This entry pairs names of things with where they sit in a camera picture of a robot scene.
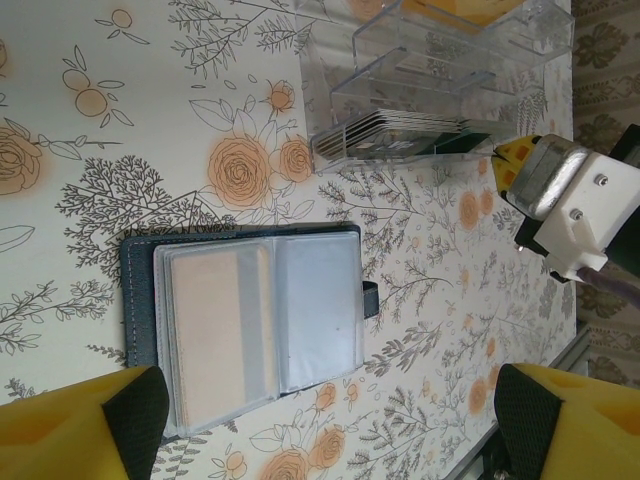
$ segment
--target leaf print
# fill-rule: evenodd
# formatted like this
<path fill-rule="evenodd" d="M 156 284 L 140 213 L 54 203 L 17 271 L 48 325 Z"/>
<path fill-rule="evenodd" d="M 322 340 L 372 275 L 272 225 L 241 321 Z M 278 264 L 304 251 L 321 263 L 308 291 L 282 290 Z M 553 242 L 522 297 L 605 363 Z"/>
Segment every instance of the leaf print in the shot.
<path fill-rule="evenodd" d="M 24 128 L 18 122 L 14 122 L 13 120 L 8 119 L 7 117 L 4 117 L 4 121 L 7 122 L 7 125 L 9 126 L 9 128 L 11 130 L 16 132 L 18 135 L 20 135 L 25 140 L 29 141 L 29 139 L 31 138 L 31 133 L 29 133 L 29 130 Z"/>
<path fill-rule="evenodd" d="M 567 320 L 571 318 L 573 313 L 573 296 L 573 287 L 567 283 L 562 289 L 562 307 L 560 308 Z"/>
<path fill-rule="evenodd" d="M 16 397 L 13 399 L 14 402 L 38 395 L 33 387 L 27 388 L 25 384 L 17 378 L 10 379 L 9 383 L 5 385 L 4 388 L 10 390 L 10 392 L 7 394 L 9 397 Z"/>
<path fill-rule="evenodd" d="M 410 478 L 422 465 L 426 440 L 437 432 L 422 407 L 415 405 L 411 390 L 397 386 L 384 407 L 384 419 L 373 420 L 360 434 L 363 448 L 347 461 L 347 469 L 358 470 L 355 479 L 382 478 L 378 469 L 386 470 L 387 478 Z"/>
<path fill-rule="evenodd" d="M 86 135 L 80 135 L 78 138 L 76 138 L 73 142 L 73 144 L 78 147 L 81 148 L 85 143 L 87 143 L 87 136 Z"/>
<path fill-rule="evenodd" d="M 291 48 L 298 32 L 289 18 L 277 15 L 275 21 L 267 18 L 262 25 L 258 25 L 256 35 L 260 37 L 258 46 L 262 47 L 263 51 L 275 53 Z"/>
<path fill-rule="evenodd" d="M 228 422 L 224 422 L 223 425 L 233 433 L 238 433 L 238 427 L 236 426 L 235 420 L 229 420 Z"/>
<path fill-rule="evenodd" d="M 258 141 L 264 145 L 267 153 L 273 153 L 278 144 L 276 122 L 271 120 L 268 122 L 258 135 Z"/>
<path fill-rule="evenodd" d="M 332 222 L 347 222 L 359 214 L 365 225 L 363 275 L 371 277 L 391 252 L 404 244 L 409 221 L 424 214 L 414 205 L 404 177 L 391 169 L 374 172 L 343 169 L 338 176 L 339 182 L 329 180 L 319 187 L 318 194 L 331 203 L 327 218 Z"/>
<path fill-rule="evenodd" d="M 261 452 L 275 452 L 282 446 L 282 435 L 278 436 L 276 428 L 268 428 L 249 438 L 251 445 Z"/>
<path fill-rule="evenodd" d="M 127 37 L 129 40 L 133 40 L 136 43 L 139 43 L 140 45 L 149 45 L 149 42 L 147 42 L 144 38 L 140 38 L 136 35 L 133 35 L 132 33 L 129 32 L 122 32 L 122 34 Z"/>
<path fill-rule="evenodd" d="M 538 307 L 538 313 L 541 317 L 547 320 L 551 316 L 551 309 L 553 307 L 553 300 L 558 292 L 558 282 L 549 278 L 547 279 L 547 285 L 544 287 L 542 295 L 540 295 L 540 306 Z"/>
<path fill-rule="evenodd" d="M 291 214 L 291 220 L 300 220 L 306 217 L 311 210 L 313 210 L 313 205 L 315 204 L 314 200 L 305 200 L 300 205 L 298 205 L 293 213 Z"/>
<path fill-rule="evenodd" d="M 59 157 L 68 158 L 69 160 L 82 160 L 80 152 L 73 146 L 65 142 L 51 142 L 49 144 L 51 153 Z"/>
<path fill-rule="evenodd" d="M 109 125 L 109 122 L 111 121 L 111 114 L 107 113 L 104 118 L 102 119 L 102 122 L 100 122 L 100 128 L 104 128 L 107 125 Z"/>
<path fill-rule="evenodd" d="M 247 113 L 251 113 L 253 108 L 256 106 L 256 99 L 253 95 L 249 95 L 247 100 L 244 102 L 243 110 Z"/>
<path fill-rule="evenodd" d="M 24 296 L 14 293 L 11 301 L 0 304 L 0 354 L 13 356 L 16 351 L 37 348 L 34 342 L 41 335 L 22 333 L 29 323 L 41 324 L 52 313 L 60 321 L 70 320 L 71 317 L 97 320 L 104 316 L 107 307 L 113 303 L 113 291 L 96 280 L 72 284 L 67 300 L 61 302 L 51 299 L 51 295 L 58 290 L 52 285 L 53 281 L 38 284 L 34 292 L 25 291 Z"/>
<path fill-rule="evenodd" d="M 305 49 L 307 44 L 309 43 L 309 39 L 311 38 L 311 29 L 313 28 L 313 24 L 315 20 L 312 21 L 309 25 L 302 27 L 300 30 L 296 32 L 295 37 L 295 46 L 294 53 L 298 55 L 301 51 Z"/>
<path fill-rule="evenodd" d="M 233 121 L 233 134 L 235 137 L 243 138 L 246 135 L 249 138 L 255 138 L 257 133 L 256 123 L 253 121 L 253 118 L 244 110 L 236 110 Z"/>
<path fill-rule="evenodd" d="M 233 128 L 233 121 L 230 121 L 222 110 L 222 100 L 189 100 L 191 108 L 200 120 L 220 132 L 228 132 Z"/>
<path fill-rule="evenodd" d="M 118 80 L 102 80 L 98 82 L 98 86 L 100 88 L 109 88 L 109 89 L 121 88 L 121 87 L 124 87 L 124 82 L 120 82 Z"/>
<path fill-rule="evenodd" d="M 68 66 L 70 66 L 71 68 L 73 68 L 74 70 L 78 70 L 78 66 L 68 58 L 63 58 L 62 61 L 66 63 Z"/>
<path fill-rule="evenodd" d="M 115 108 L 111 109 L 111 113 L 113 114 L 114 117 L 116 117 L 116 119 L 124 124 L 127 125 L 129 127 L 133 127 L 133 122 L 131 120 L 129 120 L 129 117 L 127 117 L 124 113 L 122 113 L 120 110 L 116 110 Z"/>
<path fill-rule="evenodd" d="M 577 65 L 584 67 L 592 64 L 596 69 L 605 68 L 628 41 L 629 36 L 616 26 L 607 22 L 599 23 L 591 35 L 578 38 L 578 48 L 574 51 L 578 57 Z"/>
<path fill-rule="evenodd" d="M 0 228 L 0 253 L 19 247 L 31 238 L 35 230 L 29 225 Z"/>
<path fill-rule="evenodd" d="M 402 341 L 387 340 L 381 353 L 374 353 L 372 359 L 364 363 L 367 373 L 382 377 L 391 370 L 392 362 L 397 359 L 400 361 L 396 366 L 403 372 L 408 372 L 420 356 L 425 357 L 435 348 L 442 338 L 441 325 L 429 328 L 420 321 L 417 327 L 407 328 Z"/>
<path fill-rule="evenodd" d="M 166 472 L 172 474 L 170 478 L 187 475 L 189 473 L 188 465 L 193 463 L 195 457 L 201 453 L 194 445 L 204 445 L 208 442 L 207 437 L 212 433 L 209 430 L 199 435 L 189 437 L 188 439 L 180 439 L 161 446 L 158 449 L 154 471 Z"/>
<path fill-rule="evenodd" d="M 169 5 L 176 8 L 169 23 L 177 25 L 179 31 L 186 31 L 188 43 L 176 40 L 171 48 L 188 59 L 187 69 L 205 79 L 209 71 L 218 78 L 220 67 L 227 70 L 229 62 L 236 61 L 234 48 L 244 44 L 249 26 L 269 10 L 264 7 L 253 17 L 229 18 L 208 0 L 171 0 Z"/>
<path fill-rule="evenodd" d="M 78 48 L 77 45 L 73 48 L 73 54 L 74 54 L 74 56 L 76 58 L 76 62 L 78 62 L 78 65 L 80 66 L 80 68 L 86 72 L 87 71 L 87 63 L 84 61 L 84 56 L 82 55 L 82 52 L 80 51 L 80 48 Z"/>
<path fill-rule="evenodd" d="M 102 345 L 87 345 L 87 348 L 92 352 L 100 353 L 107 358 L 113 359 L 113 361 L 121 367 L 125 366 L 124 352 L 122 350 L 113 347 L 104 347 Z"/>
<path fill-rule="evenodd" d="M 501 231 L 506 228 L 511 235 L 515 235 L 524 219 L 520 212 L 509 207 L 503 207 L 499 212 L 495 212 L 492 217 L 493 223 L 498 230 Z"/>
<path fill-rule="evenodd" d="M 387 286 L 389 295 L 380 301 L 380 312 L 384 313 L 389 310 L 393 302 L 391 318 L 394 323 L 400 323 L 402 306 L 416 293 L 415 314 L 418 316 L 427 296 L 433 291 L 435 286 L 442 282 L 453 287 L 448 280 L 440 277 L 432 277 L 427 268 L 417 259 L 405 260 L 404 262 L 405 277 L 398 280 L 394 273 L 383 273 L 382 283 Z M 380 326 L 374 322 L 374 332 L 379 331 Z"/>
<path fill-rule="evenodd" d="M 79 182 L 65 185 L 63 199 L 55 206 L 67 217 L 76 218 L 76 228 L 64 232 L 72 241 L 67 250 L 77 256 L 76 267 L 99 266 L 118 283 L 122 238 L 139 230 L 155 234 L 176 228 L 214 232 L 235 225 L 231 215 L 218 216 L 198 191 L 173 197 L 162 188 L 162 182 L 156 170 L 133 155 L 115 162 L 88 158 Z"/>

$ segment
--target stack of cards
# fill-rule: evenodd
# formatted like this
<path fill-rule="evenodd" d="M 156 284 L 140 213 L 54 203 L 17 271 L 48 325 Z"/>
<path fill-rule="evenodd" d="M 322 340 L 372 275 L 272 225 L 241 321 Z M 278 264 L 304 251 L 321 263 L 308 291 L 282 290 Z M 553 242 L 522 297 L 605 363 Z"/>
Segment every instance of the stack of cards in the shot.
<path fill-rule="evenodd" d="M 357 231 L 159 246 L 165 436 L 185 437 L 363 363 Z"/>
<path fill-rule="evenodd" d="M 419 112 L 376 109 L 314 137 L 314 152 L 343 158 L 393 160 L 419 155 L 468 153 L 493 134 L 511 132 L 504 122 L 467 120 Z"/>

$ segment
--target floral tablecloth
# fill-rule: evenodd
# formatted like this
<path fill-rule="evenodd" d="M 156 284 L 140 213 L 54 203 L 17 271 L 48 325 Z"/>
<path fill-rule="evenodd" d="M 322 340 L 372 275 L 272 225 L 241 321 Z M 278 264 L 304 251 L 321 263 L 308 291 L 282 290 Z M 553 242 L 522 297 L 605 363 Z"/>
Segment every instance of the floral tablecloth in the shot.
<path fill-rule="evenodd" d="M 342 5 L 360 21 L 381 6 Z M 122 368 L 123 237 L 350 220 L 381 286 L 365 367 L 163 446 L 154 478 L 442 478 L 494 422 L 500 365 L 546 364 L 570 341 L 573 286 L 513 248 L 521 217 L 486 159 L 312 175 L 299 56 L 331 19 L 299 35 L 292 12 L 3 2 L 2 401 Z M 520 131 L 570 137 L 570 59 L 544 77 Z"/>

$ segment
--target yellow object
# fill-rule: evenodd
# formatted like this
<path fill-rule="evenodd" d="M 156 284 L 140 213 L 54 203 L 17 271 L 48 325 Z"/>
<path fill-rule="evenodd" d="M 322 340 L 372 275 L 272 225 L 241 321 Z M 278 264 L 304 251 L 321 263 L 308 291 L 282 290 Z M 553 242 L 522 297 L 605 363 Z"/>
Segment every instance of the yellow object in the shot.
<path fill-rule="evenodd" d="M 640 478 L 640 391 L 514 366 L 563 401 L 541 480 Z"/>
<path fill-rule="evenodd" d="M 405 0 L 402 8 L 466 33 L 479 33 L 524 0 Z"/>
<path fill-rule="evenodd" d="M 493 174 L 496 177 L 496 187 L 499 193 L 506 192 L 511 188 L 520 169 L 527 162 L 535 148 L 533 143 L 535 138 L 540 137 L 539 135 L 521 137 L 495 149 L 495 155 L 491 157 L 491 163 L 493 164 Z"/>
<path fill-rule="evenodd" d="M 113 400 L 148 370 L 149 367 L 130 368 L 0 407 L 0 478 L 133 478 L 128 475 L 126 464 L 123 463 L 122 444 L 118 445 L 114 440 L 114 436 L 117 438 L 114 428 L 126 423 L 129 429 L 135 431 L 136 428 L 141 429 L 140 422 L 142 427 L 148 426 L 149 419 L 138 415 L 140 422 L 136 423 L 137 419 L 133 417 L 140 412 L 140 406 L 134 405 L 137 400 L 129 395 L 131 389 L 119 397 L 124 397 L 124 403 Z M 166 395 L 162 373 L 160 380 L 151 380 L 152 386 L 157 386 L 157 382 L 161 381 Z M 151 398 L 152 395 L 159 398 L 158 401 L 162 401 L 162 392 L 159 393 L 157 388 L 149 386 L 149 382 L 144 383 L 145 391 L 149 395 L 146 399 L 147 408 L 155 401 Z M 117 403 L 115 407 L 123 411 L 124 415 L 116 412 L 117 418 L 114 421 L 113 417 L 107 415 L 108 408 L 105 404 L 109 403 L 111 406 Z M 164 419 L 159 421 L 161 425 L 158 444 L 166 413 Z M 153 438 L 153 432 L 146 433 Z M 136 433 L 125 431 L 120 438 L 130 439 L 135 436 Z"/>

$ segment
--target orange rose print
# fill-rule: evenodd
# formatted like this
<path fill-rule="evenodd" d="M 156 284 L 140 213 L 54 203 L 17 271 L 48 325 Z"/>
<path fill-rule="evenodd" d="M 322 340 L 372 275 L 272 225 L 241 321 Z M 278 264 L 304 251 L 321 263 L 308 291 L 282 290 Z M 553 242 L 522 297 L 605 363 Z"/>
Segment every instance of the orange rose print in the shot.
<path fill-rule="evenodd" d="M 420 393 L 424 398 L 427 398 L 430 392 L 431 392 L 431 382 L 425 378 L 422 381 L 422 390 Z"/>
<path fill-rule="evenodd" d="M 257 207 L 269 189 L 269 155 L 248 138 L 226 138 L 211 154 L 209 179 L 230 210 Z"/>
<path fill-rule="evenodd" d="M 350 402 L 355 402 L 358 399 L 358 386 L 355 383 L 352 383 L 347 388 L 347 397 L 349 397 Z"/>
<path fill-rule="evenodd" d="M 362 23 L 368 22 L 384 8 L 384 0 L 347 0 L 353 16 Z"/>
<path fill-rule="evenodd" d="M 311 155 L 304 138 L 288 140 L 280 149 L 280 158 L 274 170 L 287 180 L 303 182 L 311 176 Z"/>
<path fill-rule="evenodd" d="M 244 474 L 247 473 L 247 464 L 244 461 L 244 455 L 240 452 L 233 452 L 229 455 L 226 467 L 227 475 L 229 475 L 233 480 L 238 480 L 239 478 L 244 477 Z"/>
<path fill-rule="evenodd" d="M 342 430 L 337 428 L 325 430 L 324 434 L 316 440 L 309 454 L 309 465 L 319 469 L 334 466 L 344 452 L 344 440 Z"/>
<path fill-rule="evenodd" d="M 462 329 L 469 330 L 472 325 L 473 325 L 473 316 L 471 314 L 467 314 L 467 316 L 464 317 L 464 323 L 462 324 Z"/>
<path fill-rule="evenodd" d="M 306 480 L 309 465 L 298 450 L 285 450 L 265 467 L 260 480 Z"/>
<path fill-rule="evenodd" d="M 485 215 L 489 215 L 493 210 L 493 193 L 491 190 L 485 189 L 480 195 L 480 211 Z"/>
<path fill-rule="evenodd" d="M 459 210 L 462 228 L 473 230 L 478 223 L 478 199 L 473 192 L 462 194 Z"/>
<path fill-rule="evenodd" d="M 316 393 L 316 410 L 324 411 L 336 401 L 336 386 L 333 383 L 325 383 Z"/>
<path fill-rule="evenodd" d="M 460 282 L 459 284 L 462 285 L 462 293 L 466 293 L 467 289 L 469 288 L 469 277 L 471 276 L 471 274 L 469 273 L 469 270 L 467 270 L 467 267 L 464 267 L 462 269 L 462 271 L 460 272 Z"/>
<path fill-rule="evenodd" d="M 31 188 L 40 174 L 38 147 L 9 128 L 0 128 L 0 195 Z"/>
<path fill-rule="evenodd" d="M 491 390 L 496 389 L 498 383 L 498 375 L 500 374 L 500 365 L 494 365 L 489 372 L 489 378 L 487 379 L 488 387 Z"/>
<path fill-rule="evenodd" d="M 487 384 L 484 378 L 479 378 L 473 385 L 471 385 L 471 391 L 469 392 L 469 412 L 471 415 L 479 414 L 484 408 L 484 404 L 487 401 Z"/>
<path fill-rule="evenodd" d="M 493 354 L 496 353 L 496 339 L 491 337 L 489 339 L 489 343 L 487 344 L 487 357 L 493 357 Z"/>
<path fill-rule="evenodd" d="M 489 161 L 486 158 L 480 159 L 478 162 L 478 173 L 484 175 L 489 170 Z"/>
<path fill-rule="evenodd" d="M 269 86 L 271 87 L 271 92 L 266 101 L 273 109 L 272 114 L 277 116 L 279 113 L 283 113 L 293 107 L 296 96 L 289 82 L 280 80 L 275 85 L 271 85 L 271 82 L 269 82 Z"/>

